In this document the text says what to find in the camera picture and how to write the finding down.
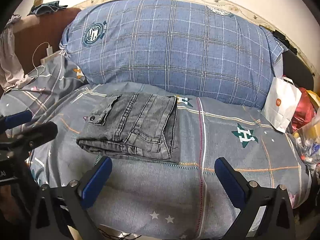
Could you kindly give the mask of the white phone charger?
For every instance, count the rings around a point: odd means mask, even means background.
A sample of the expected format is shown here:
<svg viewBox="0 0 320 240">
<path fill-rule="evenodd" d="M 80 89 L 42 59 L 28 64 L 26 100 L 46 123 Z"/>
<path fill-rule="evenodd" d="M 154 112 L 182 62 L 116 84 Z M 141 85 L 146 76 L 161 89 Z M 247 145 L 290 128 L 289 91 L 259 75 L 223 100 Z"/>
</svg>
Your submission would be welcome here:
<svg viewBox="0 0 320 240">
<path fill-rule="evenodd" d="M 48 47 L 46 48 L 46 54 L 47 56 L 50 56 L 53 54 L 53 48 L 51 45 L 48 45 Z"/>
</svg>

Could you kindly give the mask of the teal cloth on headboard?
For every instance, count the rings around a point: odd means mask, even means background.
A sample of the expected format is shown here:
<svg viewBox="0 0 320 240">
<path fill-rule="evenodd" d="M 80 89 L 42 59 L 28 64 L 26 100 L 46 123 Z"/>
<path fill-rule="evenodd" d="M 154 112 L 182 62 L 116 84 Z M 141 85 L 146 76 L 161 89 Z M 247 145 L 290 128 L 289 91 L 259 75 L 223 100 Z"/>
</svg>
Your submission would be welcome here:
<svg viewBox="0 0 320 240">
<path fill-rule="evenodd" d="M 44 14 L 52 14 L 59 10 L 64 10 L 68 5 L 60 5 L 60 1 L 43 3 L 41 5 L 33 5 L 29 11 L 29 15 L 41 16 Z"/>
</svg>

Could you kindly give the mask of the white Xiaomi paper bag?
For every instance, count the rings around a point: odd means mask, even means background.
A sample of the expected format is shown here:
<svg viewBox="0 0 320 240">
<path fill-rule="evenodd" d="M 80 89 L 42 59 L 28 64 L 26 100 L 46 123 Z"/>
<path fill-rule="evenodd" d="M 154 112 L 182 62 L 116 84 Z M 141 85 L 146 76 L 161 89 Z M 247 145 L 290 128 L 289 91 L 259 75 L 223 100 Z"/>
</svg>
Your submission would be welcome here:
<svg viewBox="0 0 320 240">
<path fill-rule="evenodd" d="M 278 132 L 285 133 L 301 96 L 291 79 L 274 77 L 261 113 Z"/>
</svg>

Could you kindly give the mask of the brown wooden headboard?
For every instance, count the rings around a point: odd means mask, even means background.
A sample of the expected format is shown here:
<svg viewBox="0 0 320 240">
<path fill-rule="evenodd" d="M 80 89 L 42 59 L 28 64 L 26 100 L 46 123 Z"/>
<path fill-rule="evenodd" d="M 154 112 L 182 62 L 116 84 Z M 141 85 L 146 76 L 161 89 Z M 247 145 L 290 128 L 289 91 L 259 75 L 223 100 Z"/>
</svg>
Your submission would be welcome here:
<svg viewBox="0 0 320 240">
<path fill-rule="evenodd" d="M 62 33 L 77 16 L 79 8 L 67 8 L 52 14 L 29 15 L 13 25 L 15 54 L 28 74 L 40 65 L 46 48 L 51 45 L 53 52 L 58 51 Z"/>
</svg>

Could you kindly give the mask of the blue plaid pillow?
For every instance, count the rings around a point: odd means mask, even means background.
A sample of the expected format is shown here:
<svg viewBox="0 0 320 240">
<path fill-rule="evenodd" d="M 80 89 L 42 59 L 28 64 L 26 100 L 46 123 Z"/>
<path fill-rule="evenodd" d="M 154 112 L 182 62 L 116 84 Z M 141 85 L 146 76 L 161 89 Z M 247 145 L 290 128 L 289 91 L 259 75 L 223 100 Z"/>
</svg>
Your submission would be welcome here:
<svg viewBox="0 0 320 240">
<path fill-rule="evenodd" d="M 64 29 L 60 48 L 91 84 L 130 81 L 256 108 L 287 50 L 264 27 L 176 0 L 88 7 Z"/>
</svg>

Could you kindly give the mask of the grey denim pants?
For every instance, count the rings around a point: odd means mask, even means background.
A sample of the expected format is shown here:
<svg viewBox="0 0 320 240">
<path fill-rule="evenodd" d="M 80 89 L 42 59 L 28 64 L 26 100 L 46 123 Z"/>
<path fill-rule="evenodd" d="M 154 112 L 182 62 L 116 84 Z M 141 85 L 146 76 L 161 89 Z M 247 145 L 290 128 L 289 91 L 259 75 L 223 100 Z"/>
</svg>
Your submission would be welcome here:
<svg viewBox="0 0 320 240">
<path fill-rule="evenodd" d="M 76 139 L 83 150 L 111 158 L 180 162 L 177 98 L 128 92 L 104 97 Z"/>
</svg>

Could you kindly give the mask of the clear plastic bag with items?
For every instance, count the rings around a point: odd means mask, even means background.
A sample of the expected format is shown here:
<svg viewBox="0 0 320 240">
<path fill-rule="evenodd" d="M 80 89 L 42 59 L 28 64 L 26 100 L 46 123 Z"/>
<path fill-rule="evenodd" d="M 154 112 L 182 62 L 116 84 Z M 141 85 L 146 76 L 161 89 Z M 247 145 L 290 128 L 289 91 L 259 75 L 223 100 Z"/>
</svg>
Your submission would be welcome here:
<svg viewBox="0 0 320 240">
<path fill-rule="evenodd" d="M 319 171 L 319 96 L 311 90 L 307 90 L 311 103 L 315 110 L 313 119 L 293 131 L 294 144 L 303 163 L 314 173 Z"/>
</svg>

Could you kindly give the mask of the pink grey hanging garment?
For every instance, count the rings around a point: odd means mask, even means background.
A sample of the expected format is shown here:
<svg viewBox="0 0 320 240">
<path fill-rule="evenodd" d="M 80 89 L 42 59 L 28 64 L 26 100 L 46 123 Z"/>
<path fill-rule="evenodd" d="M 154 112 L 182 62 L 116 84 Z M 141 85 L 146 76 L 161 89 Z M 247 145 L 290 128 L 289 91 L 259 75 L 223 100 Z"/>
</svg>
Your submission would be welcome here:
<svg viewBox="0 0 320 240">
<path fill-rule="evenodd" d="M 1 32 L 0 61 L 1 88 L 5 93 L 13 88 L 21 89 L 33 81 L 33 77 L 24 73 L 22 65 L 15 54 L 15 36 L 13 25 L 21 19 L 21 15 L 13 14 Z"/>
</svg>

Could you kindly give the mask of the red plastic bag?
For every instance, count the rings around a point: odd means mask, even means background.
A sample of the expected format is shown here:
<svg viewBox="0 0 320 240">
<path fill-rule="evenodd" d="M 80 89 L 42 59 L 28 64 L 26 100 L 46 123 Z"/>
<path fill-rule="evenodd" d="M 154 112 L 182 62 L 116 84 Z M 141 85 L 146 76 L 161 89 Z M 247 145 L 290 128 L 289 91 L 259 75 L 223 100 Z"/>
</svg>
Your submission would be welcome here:
<svg viewBox="0 0 320 240">
<path fill-rule="evenodd" d="M 308 124 L 315 116 L 315 110 L 307 90 L 305 88 L 299 88 L 299 90 L 302 95 L 291 119 L 291 125 L 294 132 Z"/>
</svg>

